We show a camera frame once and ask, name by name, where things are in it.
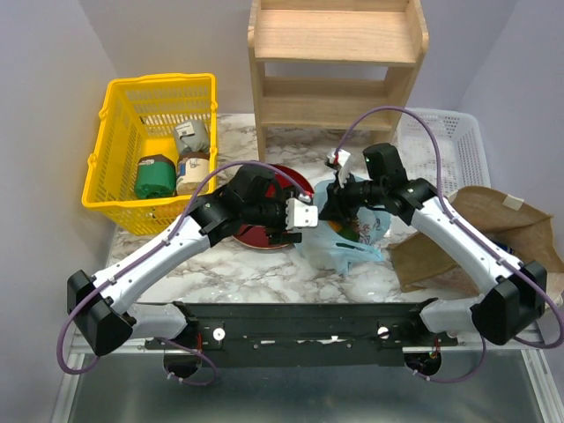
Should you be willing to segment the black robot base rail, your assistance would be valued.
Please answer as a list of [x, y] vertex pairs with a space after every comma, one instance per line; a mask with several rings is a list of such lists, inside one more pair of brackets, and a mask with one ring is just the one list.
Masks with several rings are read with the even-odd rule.
[[130, 339], [201, 345], [218, 367], [401, 367], [436, 345], [458, 347], [461, 336], [428, 331], [423, 303], [259, 304], [136, 303], [119, 314], [104, 301], [80, 317], [95, 354]]

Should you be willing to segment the orange fruit with leaf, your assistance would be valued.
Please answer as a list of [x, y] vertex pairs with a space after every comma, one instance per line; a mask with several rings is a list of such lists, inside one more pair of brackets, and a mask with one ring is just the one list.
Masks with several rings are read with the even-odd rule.
[[336, 232], [336, 233], [340, 233], [343, 229], [344, 226], [336, 221], [328, 221], [328, 225]]

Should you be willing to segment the green lime fruit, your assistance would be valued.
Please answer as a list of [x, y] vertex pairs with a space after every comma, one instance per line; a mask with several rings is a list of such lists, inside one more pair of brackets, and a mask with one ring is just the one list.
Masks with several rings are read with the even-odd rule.
[[360, 234], [351, 226], [343, 226], [339, 234], [348, 241], [358, 242], [360, 239]]

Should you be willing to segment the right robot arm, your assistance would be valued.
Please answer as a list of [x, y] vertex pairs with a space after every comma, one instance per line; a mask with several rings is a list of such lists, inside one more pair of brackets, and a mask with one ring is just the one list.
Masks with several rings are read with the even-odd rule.
[[335, 180], [326, 189], [319, 218], [347, 224], [360, 208], [381, 207], [438, 245], [479, 290], [474, 298], [424, 304], [405, 324], [412, 343], [425, 345], [442, 332], [476, 331], [492, 344], [505, 345], [544, 314], [542, 265], [524, 264], [500, 249], [445, 204], [433, 184], [409, 179], [395, 146], [373, 145], [363, 156], [369, 178], [358, 181], [350, 173], [349, 153], [330, 150], [326, 164]]

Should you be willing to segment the light blue plastic bag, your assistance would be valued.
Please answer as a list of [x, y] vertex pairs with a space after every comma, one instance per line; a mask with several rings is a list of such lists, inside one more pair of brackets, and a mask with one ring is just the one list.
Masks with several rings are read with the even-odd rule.
[[354, 263], [380, 263], [382, 252], [375, 246], [390, 229], [391, 216], [385, 211], [359, 209], [358, 242], [336, 233], [327, 221], [319, 219], [316, 228], [302, 231], [302, 242], [295, 244], [298, 253], [318, 270], [335, 271], [346, 276]]

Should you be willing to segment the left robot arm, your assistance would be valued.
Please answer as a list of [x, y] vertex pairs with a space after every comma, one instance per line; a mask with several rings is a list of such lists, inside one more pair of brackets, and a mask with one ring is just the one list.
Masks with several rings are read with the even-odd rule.
[[310, 205], [312, 193], [288, 173], [256, 161], [237, 165], [228, 183], [192, 197], [173, 223], [143, 247], [93, 275], [77, 271], [69, 277], [69, 318], [97, 356], [134, 338], [164, 338], [177, 348], [189, 346], [197, 319], [185, 306], [140, 304], [138, 298], [181, 263], [244, 225], [288, 234], [296, 206]]

